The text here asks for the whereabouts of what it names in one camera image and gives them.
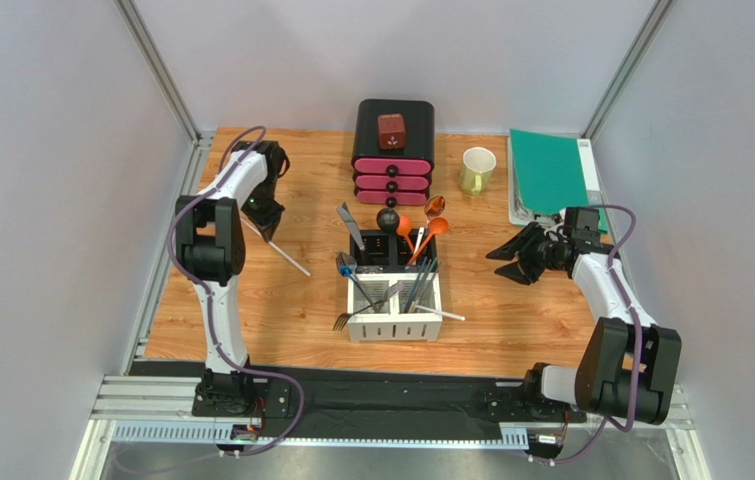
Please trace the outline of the pale yellow mug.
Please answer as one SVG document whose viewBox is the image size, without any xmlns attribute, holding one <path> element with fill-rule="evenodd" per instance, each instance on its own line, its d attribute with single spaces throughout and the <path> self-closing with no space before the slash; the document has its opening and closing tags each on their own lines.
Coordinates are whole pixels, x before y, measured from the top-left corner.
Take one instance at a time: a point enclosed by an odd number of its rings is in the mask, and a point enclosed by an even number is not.
<svg viewBox="0 0 755 480">
<path fill-rule="evenodd" d="M 483 147 L 467 149 L 462 156 L 459 185 L 469 195 L 478 196 L 487 187 L 497 166 L 495 154 Z"/>
</svg>

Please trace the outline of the dark blue chopstick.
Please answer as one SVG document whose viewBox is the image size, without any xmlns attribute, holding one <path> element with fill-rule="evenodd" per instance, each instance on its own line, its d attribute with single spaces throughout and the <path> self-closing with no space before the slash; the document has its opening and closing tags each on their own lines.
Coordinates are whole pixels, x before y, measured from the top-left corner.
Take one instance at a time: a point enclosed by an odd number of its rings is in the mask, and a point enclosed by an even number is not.
<svg viewBox="0 0 755 480">
<path fill-rule="evenodd" d="M 406 266 L 405 277 L 402 279 L 403 288 L 399 294 L 399 312 L 407 312 L 407 303 L 409 302 L 412 289 L 418 279 L 419 265 L 413 263 Z"/>
</svg>

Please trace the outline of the teal chopstick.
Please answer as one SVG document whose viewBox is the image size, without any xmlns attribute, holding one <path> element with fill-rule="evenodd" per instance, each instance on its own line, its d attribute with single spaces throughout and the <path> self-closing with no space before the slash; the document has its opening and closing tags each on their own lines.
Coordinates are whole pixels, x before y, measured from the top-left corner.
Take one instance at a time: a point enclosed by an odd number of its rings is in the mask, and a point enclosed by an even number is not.
<svg viewBox="0 0 755 480">
<path fill-rule="evenodd" d="M 427 288 L 428 282 L 430 280 L 430 277 L 432 276 L 433 272 L 438 268 L 438 262 L 439 260 L 437 258 L 431 259 L 427 267 L 423 271 L 423 275 L 417 281 L 415 289 L 411 292 L 411 295 L 409 298 L 409 306 L 407 307 L 408 313 L 412 312 L 411 307 L 423 297 L 425 289 Z"/>
</svg>

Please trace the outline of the black utensil caddy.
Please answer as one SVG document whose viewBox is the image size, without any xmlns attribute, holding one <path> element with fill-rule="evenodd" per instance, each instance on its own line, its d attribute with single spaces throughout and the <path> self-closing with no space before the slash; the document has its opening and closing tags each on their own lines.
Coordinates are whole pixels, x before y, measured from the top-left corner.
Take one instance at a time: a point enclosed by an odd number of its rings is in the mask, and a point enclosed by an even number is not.
<svg viewBox="0 0 755 480">
<path fill-rule="evenodd" d="M 407 264 L 413 253 L 405 240 L 382 230 L 363 230 L 361 236 L 365 253 L 360 251 L 352 237 L 349 238 L 349 254 L 358 264 L 358 274 L 416 273 L 425 259 L 437 257 L 436 240 L 428 244 L 413 264 Z"/>
</svg>

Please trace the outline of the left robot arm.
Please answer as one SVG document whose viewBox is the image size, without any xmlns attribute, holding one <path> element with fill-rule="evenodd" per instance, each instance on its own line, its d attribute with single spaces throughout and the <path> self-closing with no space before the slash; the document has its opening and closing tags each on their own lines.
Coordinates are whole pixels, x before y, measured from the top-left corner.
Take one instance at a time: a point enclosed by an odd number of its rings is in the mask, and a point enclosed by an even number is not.
<svg viewBox="0 0 755 480">
<path fill-rule="evenodd" d="M 237 305 L 246 262 L 242 223 L 272 239 L 284 210 L 276 184 L 289 159 L 276 141 L 237 140 L 221 164 L 205 188 L 178 198 L 168 229 L 171 262 L 191 281 L 202 308 L 206 358 L 192 408 L 198 417 L 247 416 L 260 404 L 259 373 L 249 366 Z"/>
</svg>

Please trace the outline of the small white plastic spoon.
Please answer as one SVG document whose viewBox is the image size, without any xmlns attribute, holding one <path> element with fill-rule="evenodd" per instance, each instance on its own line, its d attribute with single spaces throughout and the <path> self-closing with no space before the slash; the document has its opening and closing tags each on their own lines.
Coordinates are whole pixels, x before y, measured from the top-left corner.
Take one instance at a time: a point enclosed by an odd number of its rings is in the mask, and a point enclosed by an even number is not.
<svg viewBox="0 0 755 480">
<path fill-rule="evenodd" d="M 422 239 L 423 239 L 423 237 L 424 237 L 424 233 L 425 233 L 425 230 L 426 230 L 426 229 L 425 229 L 425 227 L 419 227 L 419 228 L 417 229 L 417 234 L 416 234 L 416 237 L 415 237 L 415 240 L 416 240 L 416 241 L 414 242 L 414 247 L 413 247 L 413 249 L 412 249 L 412 253 L 413 253 L 413 256 L 415 256 L 415 254 L 416 254 L 416 253 L 418 252 L 418 249 L 419 249 L 419 248 L 420 248 L 420 246 L 421 246 L 421 243 L 422 243 Z"/>
</svg>

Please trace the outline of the steel spoon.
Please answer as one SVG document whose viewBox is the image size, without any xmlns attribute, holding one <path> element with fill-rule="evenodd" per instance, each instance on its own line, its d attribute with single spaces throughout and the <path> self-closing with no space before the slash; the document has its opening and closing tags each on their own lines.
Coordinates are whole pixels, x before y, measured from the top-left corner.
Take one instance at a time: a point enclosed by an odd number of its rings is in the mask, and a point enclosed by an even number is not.
<svg viewBox="0 0 755 480">
<path fill-rule="evenodd" d="M 427 222 L 430 223 L 437 217 L 440 217 L 446 207 L 446 199 L 443 195 L 435 195 L 429 198 L 424 206 L 424 213 Z"/>
</svg>

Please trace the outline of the steel fork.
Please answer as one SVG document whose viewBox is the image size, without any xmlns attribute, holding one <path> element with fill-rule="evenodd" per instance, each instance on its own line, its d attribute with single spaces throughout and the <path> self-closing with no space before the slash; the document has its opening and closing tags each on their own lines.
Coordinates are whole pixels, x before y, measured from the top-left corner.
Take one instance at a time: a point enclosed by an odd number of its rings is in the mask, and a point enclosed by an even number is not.
<svg viewBox="0 0 755 480">
<path fill-rule="evenodd" d="M 379 308 L 377 304 L 373 301 L 372 297 L 368 293 L 368 291 L 365 289 L 362 282 L 358 279 L 356 274 L 356 268 L 358 266 L 356 260 L 347 252 L 344 251 L 338 251 L 336 253 L 336 268 L 338 272 L 343 276 L 351 280 L 354 284 L 354 286 L 360 291 L 360 293 L 364 296 L 364 298 L 368 301 L 369 305 L 371 306 L 372 310 L 375 313 L 379 312 Z"/>
</svg>

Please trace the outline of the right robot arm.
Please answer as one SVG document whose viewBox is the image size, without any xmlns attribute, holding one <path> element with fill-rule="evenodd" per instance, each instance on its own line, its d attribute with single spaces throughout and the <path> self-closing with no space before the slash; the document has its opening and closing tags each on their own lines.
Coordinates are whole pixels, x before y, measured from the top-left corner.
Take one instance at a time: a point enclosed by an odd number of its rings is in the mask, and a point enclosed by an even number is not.
<svg viewBox="0 0 755 480">
<path fill-rule="evenodd" d="M 623 273 L 619 244 L 605 243 L 602 213 L 612 205 L 568 207 L 563 223 L 528 223 L 490 251 L 496 274 L 522 285 L 547 271 L 563 271 L 586 300 L 595 327 L 576 368 L 540 362 L 524 378 L 534 406 L 568 407 L 612 419 L 622 431 L 634 423 L 665 422 L 673 397 L 682 341 L 645 311 Z"/>
</svg>

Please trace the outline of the white orange chopstick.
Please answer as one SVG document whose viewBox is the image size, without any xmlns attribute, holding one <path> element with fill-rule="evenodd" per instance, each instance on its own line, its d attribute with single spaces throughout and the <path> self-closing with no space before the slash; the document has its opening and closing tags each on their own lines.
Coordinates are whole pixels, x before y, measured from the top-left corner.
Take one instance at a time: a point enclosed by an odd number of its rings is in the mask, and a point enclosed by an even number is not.
<svg viewBox="0 0 755 480">
<path fill-rule="evenodd" d="M 299 272 L 301 272 L 306 277 L 310 277 L 311 273 L 297 260 L 295 260 L 291 255 L 289 255 L 287 252 L 285 252 L 281 247 L 279 247 L 274 241 L 272 240 L 266 240 L 262 236 L 262 232 L 249 220 L 241 220 L 241 223 L 246 226 L 248 229 L 250 229 L 255 235 L 257 235 L 261 240 L 265 242 L 266 245 L 270 246 L 277 254 L 279 254 L 286 262 L 288 262 L 290 265 L 295 267 Z"/>
</svg>

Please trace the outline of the white slotted utensil caddy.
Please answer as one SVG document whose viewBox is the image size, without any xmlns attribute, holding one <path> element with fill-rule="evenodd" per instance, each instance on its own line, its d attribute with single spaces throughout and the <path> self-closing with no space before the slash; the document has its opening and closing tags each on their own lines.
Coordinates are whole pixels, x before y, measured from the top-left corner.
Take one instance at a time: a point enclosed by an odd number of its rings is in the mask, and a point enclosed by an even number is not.
<svg viewBox="0 0 755 480">
<path fill-rule="evenodd" d="M 376 303 L 382 300 L 384 292 L 391 284 L 402 281 L 404 277 L 405 273 L 360 274 L 358 279 Z M 399 294 L 393 296 L 389 305 L 379 313 L 368 312 L 354 316 L 344 328 L 349 340 L 353 343 L 436 341 L 442 327 L 442 317 L 415 309 L 412 309 L 411 313 L 400 313 Z M 442 310 L 441 285 L 437 273 L 432 274 L 423 297 L 415 304 Z M 368 301 L 353 282 L 349 281 L 347 312 L 354 312 L 368 305 Z"/>
</svg>

